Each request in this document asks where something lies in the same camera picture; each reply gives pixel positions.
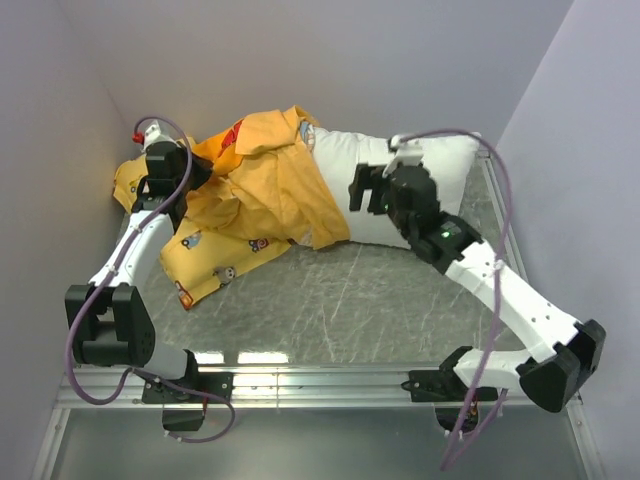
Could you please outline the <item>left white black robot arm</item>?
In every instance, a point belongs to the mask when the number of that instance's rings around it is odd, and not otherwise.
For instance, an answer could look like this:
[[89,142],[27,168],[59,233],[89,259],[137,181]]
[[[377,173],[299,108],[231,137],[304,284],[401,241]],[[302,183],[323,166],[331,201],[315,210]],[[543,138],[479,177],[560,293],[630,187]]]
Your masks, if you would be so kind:
[[211,174],[188,144],[156,141],[145,149],[146,174],[138,182],[129,223],[107,263],[65,295],[69,336],[65,369],[75,365],[126,366],[166,379],[179,402],[195,399],[201,377],[190,354],[157,340],[140,287],[186,214],[187,194]]

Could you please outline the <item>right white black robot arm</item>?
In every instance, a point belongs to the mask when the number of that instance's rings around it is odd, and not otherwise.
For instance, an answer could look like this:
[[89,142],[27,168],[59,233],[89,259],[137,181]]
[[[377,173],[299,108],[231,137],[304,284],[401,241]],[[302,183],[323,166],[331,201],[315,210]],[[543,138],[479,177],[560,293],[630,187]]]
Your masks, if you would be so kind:
[[359,164],[349,208],[386,215],[416,256],[473,294],[521,341],[520,351],[458,349],[442,363],[444,394],[460,400],[480,388],[524,393],[547,412],[561,411],[598,368],[606,331],[582,322],[541,296],[499,262],[494,249],[461,217],[441,209],[437,187],[422,166],[394,169]]

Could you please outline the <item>orange Mickey Mouse pillowcase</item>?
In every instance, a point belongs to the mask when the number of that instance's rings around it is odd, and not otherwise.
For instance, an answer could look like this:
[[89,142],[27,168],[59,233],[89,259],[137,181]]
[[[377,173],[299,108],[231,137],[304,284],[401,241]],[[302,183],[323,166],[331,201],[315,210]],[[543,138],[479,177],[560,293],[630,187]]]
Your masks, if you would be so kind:
[[187,217],[243,240],[292,240],[321,249],[350,230],[312,156],[317,121],[301,107],[252,113],[192,147],[212,163],[188,195]]

